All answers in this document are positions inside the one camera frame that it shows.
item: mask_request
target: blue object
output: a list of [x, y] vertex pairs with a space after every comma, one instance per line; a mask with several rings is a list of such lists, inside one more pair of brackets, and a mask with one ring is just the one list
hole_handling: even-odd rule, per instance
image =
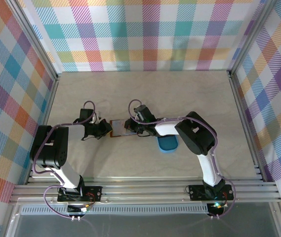
[[157, 137], [159, 149], [163, 153], [172, 153], [178, 147], [178, 139], [175, 135], [167, 137]]

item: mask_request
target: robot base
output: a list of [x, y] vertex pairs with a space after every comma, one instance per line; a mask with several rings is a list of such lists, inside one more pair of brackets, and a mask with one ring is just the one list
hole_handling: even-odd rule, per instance
[[234, 194], [231, 185], [226, 184], [216, 196], [215, 199], [207, 197], [204, 185], [189, 185], [189, 195], [191, 201], [230, 201], [234, 199]]
[[83, 186], [82, 196], [65, 195], [58, 191], [57, 202], [81, 201], [81, 202], [97, 202], [101, 201], [102, 187], [101, 186]]

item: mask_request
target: purple cable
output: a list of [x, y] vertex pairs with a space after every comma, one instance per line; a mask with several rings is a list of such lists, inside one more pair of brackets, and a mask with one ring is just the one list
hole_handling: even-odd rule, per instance
[[140, 103], [140, 105], [142, 105], [142, 102], [141, 102], [140, 100], [138, 100], [138, 99], [133, 99], [133, 100], [130, 101], [129, 104], [128, 104], [128, 112], [129, 112], [129, 115], [130, 115], [131, 119], [134, 120], [134, 121], [135, 121], [136, 123], [138, 123], [138, 124], [142, 124], [142, 125], [160, 124], [160, 123], [164, 123], [164, 122], [173, 122], [173, 121], [179, 121], [179, 120], [189, 119], [189, 120], [191, 120], [191, 121], [194, 121], [194, 122], [199, 123], [200, 125], [202, 125], [203, 127], [205, 127], [205, 128], [213, 135], [213, 137], [214, 137], [214, 139], [215, 139], [215, 144], [214, 144], [214, 146], [212, 147], [212, 149], [210, 150], [210, 154], [211, 154], [211, 161], [212, 161], [212, 163], [213, 163], [215, 172], [216, 172], [216, 174], [218, 174], [218, 176], [219, 176], [220, 178], [222, 178], [222, 179], [224, 179], [225, 181], [231, 183], [231, 186], [232, 186], [232, 188], [233, 188], [233, 192], [235, 193], [234, 199], [233, 199], [233, 202], [232, 202], [230, 208], [229, 208], [226, 212], [224, 212], [223, 214], [221, 214], [221, 215], [219, 215], [219, 216], [225, 216], [225, 215], [227, 215], [227, 213], [229, 213], [229, 212], [231, 211], [231, 209], [233, 208], [233, 206], [235, 205], [235, 202], [236, 202], [236, 187], [235, 187], [234, 183], [233, 183], [230, 179], [225, 178], [225, 177], [222, 176], [222, 175], [219, 173], [219, 171], [218, 171], [218, 168], [217, 168], [217, 165], [216, 165], [216, 162], [215, 162], [215, 153], [214, 153], [214, 151], [215, 151], [215, 149], [216, 149], [216, 147], [217, 147], [217, 145], [218, 145], [218, 139], [217, 139], [216, 133], [215, 133], [208, 125], [206, 125], [205, 123], [203, 123], [203, 122], [201, 122], [201, 121], [199, 121], [199, 120], [197, 120], [197, 119], [195, 119], [195, 118], [191, 118], [191, 117], [165, 118], [165, 119], [162, 119], [162, 120], [159, 120], [159, 121], [155, 121], [155, 122], [141, 122], [141, 121], [138, 121], [138, 120], [136, 120], [136, 119], [134, 118], [134, 116], [131, 115], [131, 112], [130, 112], [131, 103], [134, 102], [134, 101], [137, 101], [137, 102]]
[[33, 170], [33, 172], [34, 172], [35, 174], [45, 174], [45, 173], [54, 174], [54, 175], [57, 177], [57, 179], [62, 183], [61, 185], [51, 185], [51, 186], [49, 186], [49, 187], [43, 192], [43, 200], [45, 201], [46, 205], [48, 206], [48, 208], [49, 208], [50, 210], [52, 210], [52, 211], [53, 211], [54, 213], [56, 213], [57, 215], [59, 215], [59, 216], [61, 216], [61, 217], [68, 218], [68, 219], [72, 219], [72, 218], [71, 218], [70, 216], [66, 216], [66, 215], [64, 215], [64, 214], [61, 214], [61, 213], [59, 213], [58, 211], [56, 211], [55, 209], [53, 209], [53, 208], [49, 205], [49, 203], [47, 202], [47, 200], [46, 200], [46, 193], [48, 192], [48, 190], [51, 189], [51, 188], [61, 188], [61, 187], [63, 187], [63, 185], [64, 185], [64, 180], [63, 180], [57, 173], [55, 173], [55, 172], [52, 171], [52, 170], [37, 171], [37, 170], [36, 170], [36, 161], [37, 161], [37, 159], [38, 159], [38, 157], [39, 157], [39, 155], [40, 155], [40, 153], [41, 153], [43, 147], [45, 146], [46, 142], [48, 141], [48, 139], [50, 138], [50, 136], [52, 135], [53, 131], [54, 131], [56, 128], [61, 127], [61, 126], [81, 125], [81, 124], [83, 124], [83, 123], [89, 121], [89, 120], [93, 117], [93, 115], [95, 114], [95, 104], [94, 104], [93, 101], [88, 100], [88, 101], [86, 101], [86, 102], [84, 103], [83, 108], [85, 107], [85, 105], [86, 105], [87, 103], [91, 103], [91, 104], [93, 105], [93, 113], [91, 114], [91, 116], [88, 117], [86, 120], [84, 120], [84, 121], [82, 121], [82, 122], [78, 122], [78, 123], [62, 123], [62, 124], [57, 124], [57, 125], [53, 126], [52, 129], [48, 132], [48, 134], [47, 134], [46, 138], [44, 139], [44, 141], [42, 142], [40, 148], [38, 149], [38, 151], [37, 151], [37, 153], [36, 153], [36, 155], [35, 155], [35, 157], [34, 157], [33, 165], [32, 165], [32, 170]]

